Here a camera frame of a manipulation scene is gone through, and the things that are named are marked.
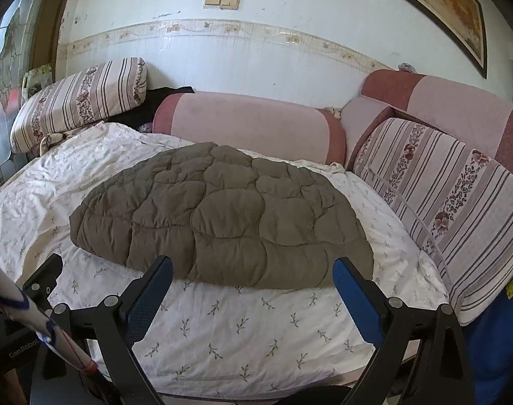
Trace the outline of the olive quilted hooded jacket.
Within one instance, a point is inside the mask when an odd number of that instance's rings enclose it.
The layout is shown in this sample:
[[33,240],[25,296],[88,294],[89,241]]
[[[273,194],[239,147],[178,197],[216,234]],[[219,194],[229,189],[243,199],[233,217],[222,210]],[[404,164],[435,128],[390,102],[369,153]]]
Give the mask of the olive quilted hooded jacket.
[[160,256],[178,279],[220,286],[329,287],[337,259],[371,278],[349,200],[323,174],[228,145],[160,152],[107,179],[70,215],[73,244],[143,272]]

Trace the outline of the blue fabric item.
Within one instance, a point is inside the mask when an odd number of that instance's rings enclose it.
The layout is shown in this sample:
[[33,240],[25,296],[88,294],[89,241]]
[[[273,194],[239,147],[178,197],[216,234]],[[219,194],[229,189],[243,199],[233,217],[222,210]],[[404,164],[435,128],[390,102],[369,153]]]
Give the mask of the blue fabric item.
[[513,276],[490,306],[463,328],[477,404],[513,404]]

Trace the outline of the large striped floral cushion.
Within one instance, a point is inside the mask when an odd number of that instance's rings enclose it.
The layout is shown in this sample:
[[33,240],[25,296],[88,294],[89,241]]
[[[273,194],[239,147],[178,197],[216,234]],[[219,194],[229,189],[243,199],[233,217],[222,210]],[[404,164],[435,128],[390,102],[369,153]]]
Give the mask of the large striped floral cushion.
[[379,124],[353,171],[436,263],[461,325],[513,275],[513,174],[452,136],[399,118]]

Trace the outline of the small striped floral pillow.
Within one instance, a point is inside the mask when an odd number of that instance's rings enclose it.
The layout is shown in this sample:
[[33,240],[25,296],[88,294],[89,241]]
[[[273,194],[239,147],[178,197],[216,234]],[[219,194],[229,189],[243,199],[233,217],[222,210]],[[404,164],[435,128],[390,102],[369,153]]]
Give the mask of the small striped floral pillow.
[[31,96],[10,132],[15,154],[43,138],[63,134],[136,108],[147,94],[147,67],[141,58],[109,60],[70,75]]

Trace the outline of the black garment behind pillows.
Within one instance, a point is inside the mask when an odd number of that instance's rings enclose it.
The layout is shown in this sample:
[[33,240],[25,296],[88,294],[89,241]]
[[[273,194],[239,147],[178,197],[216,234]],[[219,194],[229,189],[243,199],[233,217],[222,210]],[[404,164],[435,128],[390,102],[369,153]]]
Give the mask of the black garment behind pillows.
[[106,119],[106,122],[125,125],[141,133],[150,133],[156,110],[160,107],[160,104],[169,96],[182,93],[195,93],[195,90],[193,90],[191,86],[180,87],[177,89],[162,87],[147,90],[146,98],[141,105],[138,105],[136,108],[126,112],[109,117]]

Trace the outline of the upper pink red cushion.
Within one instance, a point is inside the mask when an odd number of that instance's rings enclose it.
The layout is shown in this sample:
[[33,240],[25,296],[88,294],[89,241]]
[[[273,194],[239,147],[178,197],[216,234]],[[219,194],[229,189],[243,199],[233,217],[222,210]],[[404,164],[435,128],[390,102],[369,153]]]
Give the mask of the upper pink red cushion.
[[457,138],[513,174],[513,103],[467,84],[391,70],[371,73],[361,95]]

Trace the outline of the stained glass door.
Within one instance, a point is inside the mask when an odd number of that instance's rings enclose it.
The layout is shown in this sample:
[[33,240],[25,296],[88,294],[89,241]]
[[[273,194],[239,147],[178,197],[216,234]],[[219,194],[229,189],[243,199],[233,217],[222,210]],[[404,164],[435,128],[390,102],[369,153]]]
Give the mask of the stained glass door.
[[14,0],[0,20],[0,186],[26,164],[13,153],[10,131],[22,104],[34,27],[43,0]]

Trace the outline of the pink red-edged square cushion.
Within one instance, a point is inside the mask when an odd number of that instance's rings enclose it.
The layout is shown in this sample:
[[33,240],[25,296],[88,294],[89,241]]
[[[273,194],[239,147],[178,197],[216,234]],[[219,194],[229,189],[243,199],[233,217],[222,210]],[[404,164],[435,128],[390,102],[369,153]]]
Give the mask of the pink red-edged square cushion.
[[374,129],[394,116],[395,111],[390,105],[361,95],[342,108],[341,126],[346,135],[346,169],[353,170],[359,150]]

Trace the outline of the pink bolster with red ends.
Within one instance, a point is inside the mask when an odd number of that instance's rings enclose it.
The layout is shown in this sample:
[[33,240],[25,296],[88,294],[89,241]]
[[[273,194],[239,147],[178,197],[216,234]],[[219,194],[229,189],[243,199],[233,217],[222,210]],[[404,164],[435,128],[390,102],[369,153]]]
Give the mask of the pink bolster with red ends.
[[346,134],[330,112],[239,94],[169,95],[156,109],[152,132],[289,161],[342,165],[346,158]]

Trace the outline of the beige wall switch plates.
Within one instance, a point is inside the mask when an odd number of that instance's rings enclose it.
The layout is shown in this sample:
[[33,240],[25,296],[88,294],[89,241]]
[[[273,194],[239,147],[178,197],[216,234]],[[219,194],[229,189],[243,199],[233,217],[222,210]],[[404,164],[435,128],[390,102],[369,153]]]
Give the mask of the beige wall switch plates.
[[241,0],[204,0],[205,7],[215,7],[222,10],[237,10]]

